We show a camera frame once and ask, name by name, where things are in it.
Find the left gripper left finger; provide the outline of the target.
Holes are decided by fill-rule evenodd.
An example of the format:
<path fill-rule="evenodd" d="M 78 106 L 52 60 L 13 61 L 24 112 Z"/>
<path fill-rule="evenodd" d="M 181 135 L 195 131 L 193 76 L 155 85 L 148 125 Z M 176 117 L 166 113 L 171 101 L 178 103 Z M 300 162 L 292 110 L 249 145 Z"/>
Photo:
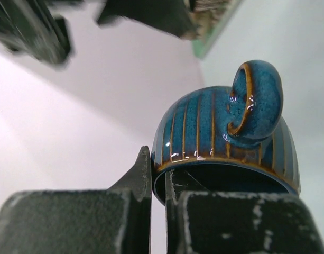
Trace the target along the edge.
<path fill-rule="evenodd" d="M 148 147 L 103 190 L 23 191 L 0 209 L 0 253 L 150 253 Z"/>

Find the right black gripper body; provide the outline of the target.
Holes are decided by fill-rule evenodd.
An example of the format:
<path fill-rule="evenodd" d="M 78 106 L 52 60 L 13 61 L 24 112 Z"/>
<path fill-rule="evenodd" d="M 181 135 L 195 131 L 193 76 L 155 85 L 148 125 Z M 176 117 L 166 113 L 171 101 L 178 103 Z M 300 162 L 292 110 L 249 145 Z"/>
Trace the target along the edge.
<path fill-rule="evenodd" d="M 12 53 L 25 52 L 62 67 L 73 52 L 68 22 L 52 16 L 48 1 L 0 1 L 0 43 Z"/>

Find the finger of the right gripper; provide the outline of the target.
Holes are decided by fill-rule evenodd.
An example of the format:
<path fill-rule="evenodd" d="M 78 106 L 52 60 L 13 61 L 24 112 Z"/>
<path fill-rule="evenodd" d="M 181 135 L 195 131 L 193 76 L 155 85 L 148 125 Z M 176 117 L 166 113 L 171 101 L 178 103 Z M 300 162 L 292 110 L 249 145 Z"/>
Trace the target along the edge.
<path fill-rule="evenodd" d="M 109 0 L 96 22 L 98 25 L 109 25 L 119 17 L 138 21 L 184 40 L 194 40 L 198 35 L 184 1 Z"/>

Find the blue mug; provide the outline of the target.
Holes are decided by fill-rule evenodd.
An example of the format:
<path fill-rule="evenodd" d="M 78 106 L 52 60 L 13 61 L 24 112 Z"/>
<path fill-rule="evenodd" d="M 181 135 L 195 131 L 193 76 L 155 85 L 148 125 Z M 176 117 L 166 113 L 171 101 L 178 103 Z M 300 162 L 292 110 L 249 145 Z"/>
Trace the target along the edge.
<path fill-rule="evenodd" d="M 232 86 L 205 87 L 177 100 L 152 145 L 156 198 L 165 203 L 168 171 L 203 164 L 253 170 L 299 195 L 297 152 L 282 109 L 281 77 L 264 60 L 241 64 Z"/>

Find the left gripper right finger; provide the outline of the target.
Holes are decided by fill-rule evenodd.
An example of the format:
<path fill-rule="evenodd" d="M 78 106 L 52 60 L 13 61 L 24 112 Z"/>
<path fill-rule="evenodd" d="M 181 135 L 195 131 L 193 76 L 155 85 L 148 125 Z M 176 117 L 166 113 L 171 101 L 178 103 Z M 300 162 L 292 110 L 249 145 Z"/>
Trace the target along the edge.
<path fill-rule="evenodd" d="M 210 192 L 188 172 L 165 177 L 168 253 L 324 253 L 295 195 Z"/>

